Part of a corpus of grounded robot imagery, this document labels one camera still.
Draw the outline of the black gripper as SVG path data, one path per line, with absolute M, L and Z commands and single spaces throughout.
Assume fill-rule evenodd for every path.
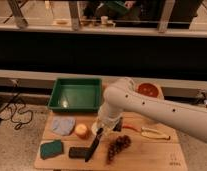
M 104 134 L 110 134 L 113 131 L 120 132 L 122 128 L 122 119 L 98 119 L 97 128 L 102 128 Z

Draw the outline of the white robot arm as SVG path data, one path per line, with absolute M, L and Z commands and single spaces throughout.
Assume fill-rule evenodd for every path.
M 207 143 L 207 108 L 145 96 L 135 91 L 131 78 L 108 85 L 98 111 L 98 126 L 111 129 L 123 111 L 136 112 Z

